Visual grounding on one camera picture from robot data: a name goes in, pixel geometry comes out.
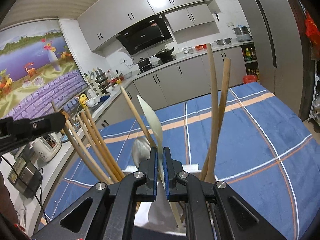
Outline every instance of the chopstick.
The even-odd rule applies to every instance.
[[[54,109],[54,111],[57,113],[58,110],[54,104],[54,102],[51,102],[52,107]],[[78,141],[79,145],[77,144],[77,142],[75,141],[75,139],[73,138],[73,136],[71,135],[69,129],[71,130],[74,138],[76,138],[76,140]],[[93,173],[93,175],[99,180],[99,181],[103,181],[106,182],[107,184],[112,184],[111,179],[109,179],[106,174],[103,172],[103,170],[99,167],[99,165],[95,162],[95,160],[92,158],[92,156],[90,155],[90,153],[87,151],[87,149],[85,148],[85,146],[83,145],[82,141],[80,140],[80,138],[78,137],[76,131],[74,130],[74,128],[72,127],[72,124],[70,123],[69,120],[66,120],[66,125],[63,128],[63,131],[65,132],[65,134],[67,135],[71,145],[74,147],[75,151],[78,153],[79,157],[83,160],[84,164],[89,168],[89,170]]]
[[[136,120],[138,121],[138,124],[140,125],[144,135],[146,136],[147,140],[150,143],[150,147],[157,147],[155,141],[153,140],[153,138],[151,137],[148,129],[146,128],[146,126],[144,125],[140,115],[138,114],[137,109],[135,108],[135,106],[133,105],[133,103],[131,102],[128,94],[125,92],[124,88],[122,86],[120,86],[121,92],[124,95],[125,100],[127,101],[131,112],[133,113],[134,117],[136,118]]]
[[[115,159],[113,158],[113,156],[111,155],[111,152],[109,151],[106,143],[104,142],[101,134],[99,133],[99,131],[98,131],[97,127],[96,127],[96,124],[94,123],[94,121],[93,121],[93,119],[92,119],[92,116],[91,116],[91,114],[90,114],[89,108],[86,106],[84,110],[85,110],[86,116],[89,118],[91,127],[93,128],[93,130],[94,130],[96,136],[98,137],[98,139],[99,139],[99,141],[100,141],[100,143],[101,143],[101,145],[102,145],[105,153],[107,154],[108,159],[110,160],[110,162],[112,163],[112,166],[116,169],[117,173],[118,173],[119,176],[120,176],[119,181],[121,181],[121,179],[124,178],[124,173],[123,173],[122,170],[120,169],[120,167],[119,167],[118,163],[116,162],[116,160],[115,160]]]
[[[106,161],[102,157],[102,154],[100,153],[100,151],[98,150],[98,148],[95,145],[94,141],[92,140],[92,138],[91,138],[92,135],[88,133],[89,128],[91,128],[91,127],[89,127],[89,128],[86,127],[86,125],[82,122],[79,114],[77,114],[77,118],[78,118],[78,121],[80,123],[80,126],[82,127],[82,130],[84,131],[84,134],[85,134],[86,138],[89,141],[89,144],[91,145],[92,149],[94,150],[94,152],[95,152],[96,156],[98,157],[99,161],[101,162],[103,167],[106,169],[107,173],[111,176],[111,179],[113,180],[113,182],[118,182],[117,178],[114,176],[113,172],[109,168],[108,164],[106,163]]]
[[[110,169],[109,171],[107,170],[107,172],[109,173],[109,175],[111,176],[111,179],[114,181],[114,182],[119,182],[121,181],[121,176],[120,174],[117,172],[116,168],[113,166],[113,163],[110,161],[110,159],[108,158],[107,154],[105,153],[104,149],[102,148],[102,145],[100,144],[95,132],[93,131],[91,125],[89,124],[88,122],[88,117],[86,116],[85,112],[81,112],[81,118],[82,120],[84,121],[87,129],[88,129],[88,132],[89,134],[91,135],[93,141],[94,141],[94,144],[95,146],[98,148],[101,156],[103,157],[104,159],[104,162],[106,163],[106,165],[108,166],[108,168]]]
[[[223,116],[224,116],[226,102],[227,102],[231,61],[228,58],[224,60],[220,105],[218,108],[217,80],[216,80],[216,74],[215,74],[213,53],[212,53],[211,45],[207,44],[207,47],[208,47],[208,57],[209,57],[209,64],[210,64],[210,70],[211,70],[211,84],[212,84],[211,85],[211,89],[212,89],[211,91],[211,97],[212,97],[211,143],[210,143],[208,154],[206,156],[204,165],[202,167],[202,171],[199,176],[199,179],[213,183],[216,181],[214,177],[214,166],[215,166],[215,160],[217,155],[218,138],[221,131]]]

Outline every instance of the shelf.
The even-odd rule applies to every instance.
[[[252,60],[252,61],[246,61],[245,64],[256,62],[256,61],[258,61],[258,60],[256,59],[256,60]]]

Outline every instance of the rice cooker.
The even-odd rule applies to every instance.
[[[61,141],[55,133],[37,138],[32,146],[35,153],[45,162],[49,162],[60,150]]]

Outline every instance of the black pot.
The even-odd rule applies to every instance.
[[[157,52],[157,54],[154,55],[154,57],[157,57],[159,59],[166,59],[169,58],[172,52],[174,51],[174,48],[172,49],[161,49],[161,51]]]
[[[151,64],[149,57],[147,58],[141,57],[140,59],[141,60],[138,63],[136,63],[139,66],[139,68],[143,68],[144,66]]]

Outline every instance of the floor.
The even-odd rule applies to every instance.
[[[310,122],[304,121],[303,124],[311,132],[317,143],[320,144],[320,127],[317,125],[317,123],[313,119],[311,119]]]

